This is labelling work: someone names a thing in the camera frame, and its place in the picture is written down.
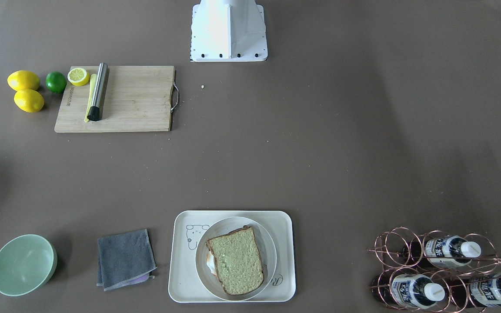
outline wooden cutting board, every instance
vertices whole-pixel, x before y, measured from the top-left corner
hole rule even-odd
[[[83,67],[89,75],[97,66]],[[85,122],[90,84],[67,82],[55,122],[56,133],[169,131],[173,66],[109,66],[102,119]]]

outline bottle label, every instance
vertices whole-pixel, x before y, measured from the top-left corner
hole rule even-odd
[[[479,277],[471,282],[469,289],[476,301],[489,307],[501,306],[501,293],[497,287],[497,279]]]
[[[413,284],[422,275],[398,275],[394,277],[391,284],[391,293],[398,305],[412,309],[428,309],[429,306],[422,305],[415,299],[413,294]]]
[[[425,255],[429,257],[430,263],[440,269],[455,269],[465,265],[459,263],[453,258],[437,258],[437,257],[451,257],[450,243],[453,239],[460,238],[459,236],[444,236],[442,238],[435,238],[428,240],[425,244]]]

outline green bowl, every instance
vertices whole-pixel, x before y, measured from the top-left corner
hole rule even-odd
[[[46,283],[55,271],[57,253],[36,234],[14,238],[0,250],[0,293],[17,297]]]

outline citrus fruit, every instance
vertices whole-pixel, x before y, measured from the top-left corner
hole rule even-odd
[[[75,86],[86,85],[90,81],[90,75],[82,67],[75,67],[67,75],[69,81]]]
[[[20,70],[12,73],[7,78],[7,83],[9,87],[14,89],[14,91],[32,89],[36,90],[40,87],[40,79],[38,76],[30,71]]]
[[[52,93],[63,93],[67,86],[67,80],[62,73],[51,72],[46,76],[46,87]]]
[[[22,111],[38,112],[43,107],[43,97],[38,91],[32,89],[19,90],[14,95],[14,103]]]

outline white tray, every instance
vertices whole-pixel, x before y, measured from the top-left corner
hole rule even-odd
[[[181,212],[173,226],[169,268],[169,297],[178,303],[227,303],[212,295],[201,283],[195,267],[198,240],[219,220],[242,216],[259,222],[272,236],[278,262],[268,287],[249,302],[284,302],[295,294],[295,259],[291,218],[282,211],[190,210]]]

